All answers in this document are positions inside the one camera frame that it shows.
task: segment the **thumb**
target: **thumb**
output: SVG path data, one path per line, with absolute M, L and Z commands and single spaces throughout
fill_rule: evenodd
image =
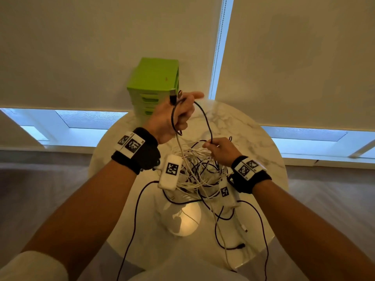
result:
M 214 156 L 216 156 L 219 151 L 219 148 L 217 146 L 215 146 L 214 144 L 210 144 L 208 141 L 203 144 L 203 147 L 211 151 Z

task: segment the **round table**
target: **round table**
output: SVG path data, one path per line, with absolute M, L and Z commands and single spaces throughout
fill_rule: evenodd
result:
M 262 163 L 268 170 L 273 181 L 285 190 L 288 190 L 288 177 L 284 161 L 269 135 L 254 120 L 241 111 L 214 100 L 199 100 L 198 103 L 206 112 L 214 137 L 230 137 L 238 149 L 249 157 Z M 210 133 L 200 109 L 196 108 L 188 121 L 189 127 L 180 137 L 181 143 L 208 140 Z M 111 159 L 114 146 L 126 131 L 132 131 L 139 126 L 133 112 L 129 112 L 119 119 L 102 137 L 94 150 L 88 176 L 93 176 Z M 176 139 L 172 139 L 158 148 L 162 158 L 170 153 L 172 147 L 177 146 Z M 135 203 L 140 190 L 150 181 L 158 180 L 158 172 L 147 170 L 141 172 L 129 193 L 128 200 L 114 230 L 108 238 L 108 243 L 120 255 L 124 256 L 127 245 L 133 232 Z M 267 219 L 260 210 L 253 195 L 240 193 L 240 198 L 253 204 L 262 216 L 265 236 L 269 243 L 274 233 Z M 152 269 L 163 263 L 179 241 L 183 239 L 190 249 L 203 260 L 228 268 L 225 253 L 220 248 L 214 236 L 214 220 L 212 213 L 202 202 L 195 202 L 200 207 L 201 219 L 197 229 L 189 236 L 180 237 L 173 235 L 163 224 L 158 210 L 160 201 L 166 201 L 161 189 L 156 184 L 151 184 L 143 192 L 137 211 L 137 228 L 134 240 L 128 251 L 126 259 L 143 268 Z M 213 202 L 213 208 L 218 214 L 221 209 L 220 201 Z M 248 230 L 246 234 L 239 228 L 240 221 Z M 228 251 L 228 260 L 232 268 L 237 268 L 256 256 L 265 249 L 264 238 L 260 220 L 254 209 L 246 203 L 236 208 L 236 217 L 229 221 L 219 220 L 227 247 L 237 246 L 244 242 L 246 247 L 240 250 Z

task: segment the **hand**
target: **hand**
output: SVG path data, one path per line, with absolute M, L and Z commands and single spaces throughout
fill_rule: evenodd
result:
M 234 160 L 241 156 L 240 151 L 225 137 L 206 141 L 203 147 L 211 151 L 215 160 L 227 167 L 231 167 Z
M 187 120 L 194 112 L 193 104 L 195 99 L 203 97 L 204 94 L 202 92 L 186 92 L 178 99 L 186 98 L 184 102 L 177 105 L 174 111 L 173 122 L 178 131 L 187 128 Z M 165 101 L 155 107 L 150 119 L 143 125 L 143 128 L 150 132 L 159 144 L 168 142 L 176 135 L 171 123 L 172 109 L 173 105 L 170 103 L 169 97 L 167 97 Z

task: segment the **green box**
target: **green box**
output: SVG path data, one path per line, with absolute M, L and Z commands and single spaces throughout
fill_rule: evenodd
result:
M 160 58 L 142 58 L 130 76 L 127 84 L 134 112 L 147 120 L 155 106 L 179 90 L 178 60 Z

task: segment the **right arm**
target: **right arm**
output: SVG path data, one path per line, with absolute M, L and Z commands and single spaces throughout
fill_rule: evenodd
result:
M 241 153 L 227 138 L 204 147 L 228 167 Z M 252 190 L 272 230 L 309 280 L 375 280 L 375 265 L 344 234 L 271 180 Z

